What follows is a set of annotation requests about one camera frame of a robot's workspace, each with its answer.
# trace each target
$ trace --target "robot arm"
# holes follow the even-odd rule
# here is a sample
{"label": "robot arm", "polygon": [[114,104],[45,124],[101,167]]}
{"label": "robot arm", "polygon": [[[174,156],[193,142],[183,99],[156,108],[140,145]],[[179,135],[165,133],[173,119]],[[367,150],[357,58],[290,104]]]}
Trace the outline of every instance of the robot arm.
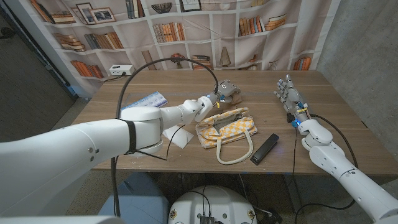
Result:
{"label": "robot arm", "polygon": [[122,110],[121,119],[76,124],[0,143],[0,217],[43,214],[59,191],[95,165],[127,152],[157,152],[163,130],[202,120],[222,96],[240,91],[229,80],[220,85],[228,88],[179,106],[128,108]]}
{"label": "robot arm", "polygon": [[305,136],[302,144],[310,151],[311,161],[338,180],[373,222],[397,223],[398,200],[347,160],[344,151],[332,141],[331,132],[311,119],[290,76],[286,75],[286,82],[280,79],[278,87],[280,93],[274,94],[284,104],[288,122]]}

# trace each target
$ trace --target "bookshelf backdrop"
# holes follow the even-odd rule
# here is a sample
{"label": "bookshelf backdrop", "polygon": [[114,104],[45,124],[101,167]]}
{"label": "bookshelf backdrop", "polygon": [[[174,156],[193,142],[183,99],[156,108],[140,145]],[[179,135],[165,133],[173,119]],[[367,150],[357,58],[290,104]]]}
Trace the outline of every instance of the bookshelf backdrop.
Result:
{"label": "bookshelf backdrop", "polygon": [[[81,87],[93,94],[110,76],[113,64],[139,68],[148,60],[142,53],[147,51],[152,60],[176,53],[206,56],[202,58],[213,70],[314,70],[340,3],[189,2],[199,1],[200,5],[186,5],[187,0],[20,0]],[[195,68],[188,62],[181,66]],[[173,70],[177,64],[155,67]]]}

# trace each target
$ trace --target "picture frame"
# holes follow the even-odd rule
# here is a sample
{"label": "picture frame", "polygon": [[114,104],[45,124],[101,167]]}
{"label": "picture frame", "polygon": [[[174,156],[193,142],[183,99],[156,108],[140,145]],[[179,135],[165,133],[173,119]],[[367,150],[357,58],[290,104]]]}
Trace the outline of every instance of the picture frame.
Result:
{"label": "picture frame", "polygon": [[91,9],[90,13],[97,24],[105,22],[116,22],[116,19],[114,18],[113,13],[111,11],[111,8],[109,7],[100,8],[100,9]]}
{"label": "picture frame", "polygon": [[86,25],[87,25],[87,21],[86,21],[86,19],[83,17],[83,15],[81,14],[79,8],[77,8],[77,7],[71,7],[70,9],[75,13],[75,15],[80,19],[80,21],[81,21],[83,24],[86,24]]}
{"label": "picture frame", "polygon": [[93,16],[90,13],[90,10],[92,10],[93,7],[91,6],[91,4],[89,2],[76,4],[76,7],[79,9],[81,15],[83,16],[83,18],[85,19],[85,21],[87,22],[88,25],[96,24]]}
{"label": "picture frame", "polygon": [[201,11],[200,0],[180,0],[182,12]]}

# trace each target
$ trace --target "white bag handle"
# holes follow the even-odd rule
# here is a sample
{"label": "white bag handle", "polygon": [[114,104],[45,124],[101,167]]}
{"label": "white bag handle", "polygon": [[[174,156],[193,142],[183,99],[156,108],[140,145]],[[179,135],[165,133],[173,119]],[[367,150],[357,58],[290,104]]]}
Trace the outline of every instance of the white bag handle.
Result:
{"label": "white bag handle", "polygon": [[249,151],[248,151],[248,153],[246,153],[244,156],[240,157],[239,159],[235,159],[232,161],[225,162],[225,161],[221,160],[221,158],[220,158],[221,139],[217,139],[217,160],[218,160],[218,162],[220,162],[220,164],[231,165],[231,164],[239,163],[239,162],[242,162],[243,160],[247,159],[251,155],[251,153],[253,152],[253,142],[251,141],[249,131],[245,130],[244,133],[249,142]]}

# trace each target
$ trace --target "handbag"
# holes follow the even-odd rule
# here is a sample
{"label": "handbag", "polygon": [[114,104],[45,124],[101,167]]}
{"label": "handbag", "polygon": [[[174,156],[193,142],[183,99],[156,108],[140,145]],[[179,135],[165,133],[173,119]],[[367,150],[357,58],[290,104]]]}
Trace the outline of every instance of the handbag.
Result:
{"label": "handbag", "polygon": [[[196,125],[195,129],[201,146],[205,149],[217,147],[217,160],[221,164],[230,165],[242,162],[252,154],[253,143],[250,136],[257,133],[257,128],[248,112],[249,108],[238,108],[206,118]],[[220,158],[221,145],[243,138],[248,140],[249,151],[239,159],[222,161]]]}

